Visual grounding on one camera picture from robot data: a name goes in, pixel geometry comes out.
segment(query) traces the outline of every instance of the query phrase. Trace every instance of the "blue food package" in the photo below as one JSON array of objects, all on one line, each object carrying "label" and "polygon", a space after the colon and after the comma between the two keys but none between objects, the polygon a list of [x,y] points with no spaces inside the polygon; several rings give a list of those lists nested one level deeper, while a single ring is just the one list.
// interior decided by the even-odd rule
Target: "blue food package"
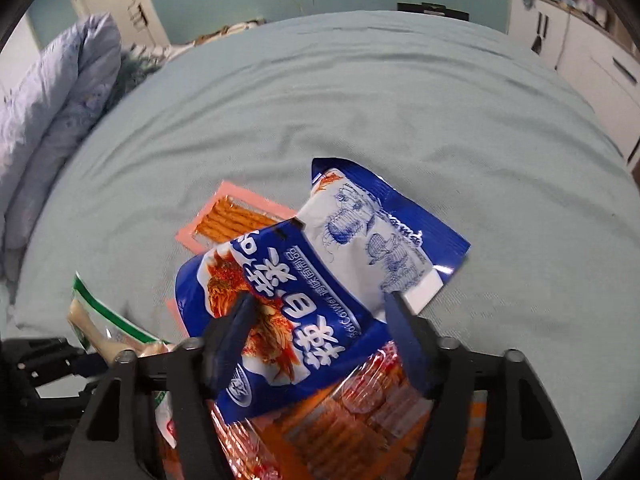
[{"label": "blue food package", "polygon": [[227,424],[305,399],[348,375],[389,339],[385,292],[415,314],[460,266],[469,243],[382,178],[341,158],[312,163],[295,218],[195,256],[175,282],[190,336],[243,290],[260,304],[228,388]]}]

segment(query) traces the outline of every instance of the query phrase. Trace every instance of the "bolt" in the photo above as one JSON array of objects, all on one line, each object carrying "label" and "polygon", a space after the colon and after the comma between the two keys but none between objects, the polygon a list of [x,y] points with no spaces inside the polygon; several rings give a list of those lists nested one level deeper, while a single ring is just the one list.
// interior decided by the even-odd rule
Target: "bolt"
[{"label": "bolt", "polygon": [[441,337],[438,340],[438,345],[443,350],[455,350],[460,346],[460,341],[458,341],[455,337]]},{"label": "bolt", "polygon": [[195,350],[197,348],[201,348],[203,345],[202,338],[199,337],[190,337],[185,339],[180,346],[185,350]]},{"label": "bolt", "polygon": [[133,350],[123,350],[116,356],[117,363],[132,363],[136,359],[137,355]]},{"label": "bolt", "polygon": [[504,356],[512,363],[521,363],[524,361],[524,354],[520,350],[507,350]]}]

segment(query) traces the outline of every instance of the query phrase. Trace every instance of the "green stripe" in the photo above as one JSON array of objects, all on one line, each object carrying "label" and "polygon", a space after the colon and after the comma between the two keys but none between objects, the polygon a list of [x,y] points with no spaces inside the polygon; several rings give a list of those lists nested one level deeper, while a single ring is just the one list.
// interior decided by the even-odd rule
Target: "green stripe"
[{"label": "green stripe", "polygon": [[148,333],[143,332],[137,326],[131,324],[122,316],[120,316],[119,314],[116,314],[109,307],[105,306],[100,301],[96,300],[86,289],[86,287],[84,286],[84,283],[82,282],[82,280],[80,279],[80,276],[77,273],[76,273],[76,278],[74,279],[73,289],[78,294],[80,294],[82,299],[85,300],[92,309],[94,309],[103,318],[113,323],[125,334],[131,336],[134,339],[137,339],[141,343],[153,343],[154,341],[158,341],[157,338],[151,336]]}]

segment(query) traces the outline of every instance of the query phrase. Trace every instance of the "cabinet handle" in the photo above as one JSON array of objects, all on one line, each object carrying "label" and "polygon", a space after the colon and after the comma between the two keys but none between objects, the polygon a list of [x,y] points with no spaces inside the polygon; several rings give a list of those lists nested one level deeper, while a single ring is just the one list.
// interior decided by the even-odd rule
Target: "cabinet handle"
[{"label": "cabinet handle", "polygon": [[629,72],[629,70],[627,70],[627,69],[622,65],[622,63],[620,63],[620,62],[619,62],[615,57],[614,57],[614,58],[612,58],[612,59],[613,59],[613,64],[616,66],[616,68],[617,68],[618,70],[620,70],[620,72],[622,72],[622,73],[625,75],[625,77],[626,77],[627,79],[629,79],[629,81],[631,81],[631,82],[633,83],[633,85],[634,85],[634,86],[637,86],[637,85],[638,85],[638,79],[636,79],[636,78],[634,77],[634,75],[633,75],[631,72]]}]

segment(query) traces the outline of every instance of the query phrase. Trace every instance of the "bed sheet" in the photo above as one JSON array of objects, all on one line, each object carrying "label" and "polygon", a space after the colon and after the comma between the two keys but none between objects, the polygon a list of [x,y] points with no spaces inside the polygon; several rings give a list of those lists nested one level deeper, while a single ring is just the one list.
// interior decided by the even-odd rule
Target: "bed sheet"
[{"label": "bed sheet", "polygon": [[350,12],[194,49],[78,151],[28,249],[9,335],[73,337],[78,270],[164,338],[190,254],[177,229],[230,180],[291,208],[313,156],[356,160],[472,248],[425,309],[472,349],[519,348],[586,480],[640,414],[640,198],[589,105],[535,54],[471,23]]}]

